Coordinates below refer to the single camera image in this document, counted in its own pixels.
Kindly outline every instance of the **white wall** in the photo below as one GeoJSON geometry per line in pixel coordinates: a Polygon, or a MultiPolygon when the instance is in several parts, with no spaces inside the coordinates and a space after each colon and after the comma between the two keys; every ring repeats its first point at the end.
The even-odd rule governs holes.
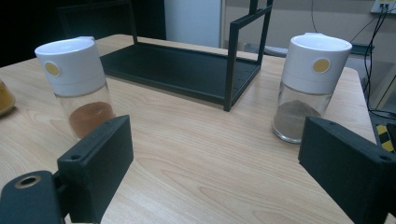
{"type": "Polygon", "coordinates": [[[219,48],[221,0],[164,0],[166,39],[219,48]]]}

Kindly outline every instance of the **white cap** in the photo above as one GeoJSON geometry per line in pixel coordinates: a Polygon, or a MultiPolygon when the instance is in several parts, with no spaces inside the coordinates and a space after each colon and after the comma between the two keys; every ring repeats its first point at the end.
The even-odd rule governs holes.
{"type": "Polygon", "coordinates": [[[106,84],[95,42],[89,37],[56,41],[35,49],[55,94],[79,96],[106,84]]]}
{"type": "Polygon", "coordinates": [[[290,40],[282,82],[308,93],[335,90],[352,45],[322,34],[297,35],[290,40]]]}

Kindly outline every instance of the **black and yellow tape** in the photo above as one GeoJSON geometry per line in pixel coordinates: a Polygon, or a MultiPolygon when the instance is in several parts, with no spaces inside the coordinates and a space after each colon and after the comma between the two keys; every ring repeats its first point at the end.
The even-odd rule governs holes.
{"type": "Polygon", "coordinates": [[[386,151],[394,152],[395,149],[390,140],[387,126],[385,125],[376,125],[376,131],[378,132],[379,142],[381,143],[382,148],[386,151]]]}

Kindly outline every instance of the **black cable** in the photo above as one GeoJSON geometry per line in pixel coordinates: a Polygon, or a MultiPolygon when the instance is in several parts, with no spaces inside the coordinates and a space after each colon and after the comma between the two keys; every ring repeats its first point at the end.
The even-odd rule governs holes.
{"type": "Polygon", "coordinates": [[[382,24],[383,24],[385,18],[387,17],[387,15],[388,15],[388,13],[389,13],[389,12],[388,12],[388,6],[386,6],[386,8],[387,8],[387,9],[385,10],[385,12],[384,12],[384,8],[383,8],[383,7],[381,8],[381,14],[380,14],[379,17],[378,17],[378,21],[377,21],[377,23],[376,23],[375,30],[373,31],[372,39],[370,40],[370,44],[369,44],[369,46],[367,47],[366,53],[365,53],[365,55],[364,55],[364,66],[365,66],[366,74],[367,74],[367,83],[366,83],[366,85],[365,85],[365,87],[364,87],[364,89],[363,89],[363,92],[366,92],[366,90],[368,91],[368,92],[367,92],[366,104],[367,104],[368,111],[369,111],[370,113],[372,113],[372,114],[374,114],[374,115],[376,115],[376,116],[378,116],[378,117],[381,117],[381,118],[396,120],[396,114],[394,114],[394,113],[392,113],[392,112],[389,112],[389,111],[378,110],[378,109],[371,109],[371,107],[370,107],[370,94],[371,94],[371,82],[370,82],[370,79],[371,79],[372,68],[373,68],[373,57],[372,57],[372,53],[373,53],[373,43],[374,43],[374,39],[375,39],[376,34],[378,33],[378,31],[379,31],[379,29],[381,28],[381,26],[382,26],[382,24]],[[367,54],[370,55],[370,70],[367,68],[367,54]],[[387,113],[388,116],[379,115],[379,114],[377,114],[377,113],[387,113]]]}
{"type": "Polygon", "coordinates": [[[381,12],[379,13],[379,15],[375,16],[372,20],[370,20],[365,26],[363,26],[363,28],[361,28],[361,30],[355,35],[353,36],[353,38],[349,41],[350,43],[352,43],[352,41],[354,41],[356,39],[356,37],[368,26],[370,25],[375,19],[377,19],[378,17],[383,16],[384,14],[390,13],[391,11],[396,10],[396,8],[393,8],[391,10],[387,10],[385,12],[381,12]]]}
{"type": "MultiPolygon", "coordinates": [[[[355,38],[356,38],[356,37],[368,26],[368,25],[370,25],[375,19],[378,19],[378,21],[377,21],[377,23],[376,23],[376,26],[375,26],[375,30],[374,30],[374,32],[373,32],[373,36],[372,36],[372,38],[371,38],[371,40],[370,40],[370,44],[369,44],[369,46],[367,47],[366,52],[365,52],[365,54],[364,54],[364,67],[365,67],[366,75],[367,75],[367,83],[366,83],[366,85],[364,86],[363,94],[366,92],[366,90],[367,90],[367,88],[368,88],[368,94],[367,94],[366,104],[367,104],[367,109],[368,109],[368,111],[369,111],[370,113],[372,113],[372,114],[374,114],[374,115],[376,115],[376,116],[379,116],[379,117],[381,117],[381,118],[385,118],[385,119],[394,119],[394,118],[390,118],[390,117],[385,117],[385,116],[378,115],[378,114],[376,114],[375,112],[379,112],[379,113],[388,113],[390,116],[396,118],[396,114],[395,114],[395,113],[392,113],[392,112],[389,112],[389,111],[383,111],[383,110],[371,109],[371,108],[370,108],[370,93],[371,93],[371,80],[370,80],[370,79],[371,79],[371,74],[372,74],[372,70],[373,70],[373,69],[372,69],[372,68],[373,68],[372,53],[373,53],[374,38],[375,38],[375,36],[376,36],[376,34],[377,34],[379,28],[382,26],[382,23],[384,22],[384,20],[385,20],[385,18],[387,17],[388,13],[390,13],[392,10],[395,10],[395,9],[388,10],[388,5],[385,5],[385,6],[386,6],[386,10],[384,11],[384,8],[381,7],[381,13],[379,13],[378,16],[374,17],[374,18],[373,18],[372,20],[370,20],[363,28],[361,28],[361,30],[360,30],[349,42],[351,43],[353,40],[355,40],[355,38]],[[369,69],[368,69],[368,67],[367,67],[367,55],[370,55],[370,71],[369,71],[369,69]]],[[[315,20],[314,20],[314,0],[311,1],[311,20],[312,20],[312,24],[313,24],[313,26],[314,26],[315,32],[317,33],[318,30],[317,30],[317,27],[316,27],[316,25],[315,25],[315,20]]]]}
{"type": "Polygon", "coordinates": [[[311,1],[311,20],[312,24],[314,25],[315,32],[317,33],[317,27],[315,26],[315,21],[314,21],[314,0],[311,1]]]}

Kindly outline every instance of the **ground spice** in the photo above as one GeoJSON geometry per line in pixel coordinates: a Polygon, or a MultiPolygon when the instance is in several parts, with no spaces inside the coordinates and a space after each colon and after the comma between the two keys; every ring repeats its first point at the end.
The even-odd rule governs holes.
{"type": "Polygon", "coordinates": [[[70,115],[69,122],[76,136],[83,138],[101,123],[114,117],[110,104],[95,102],[77,108],[70,115]]]}
{"type": "Polygon", "coordinates": [[[317,110],[301,101],[291,101],[281,105],[274,117],[273,126],[276,132],[290,140],[301,140],[305,118],[320,117],[317,110]]]}
{"type": "Polygon", "coordinates": [[[0,116],[7,113],[15,104],[15,98],[6,84],[0,80],[0,116]]]}

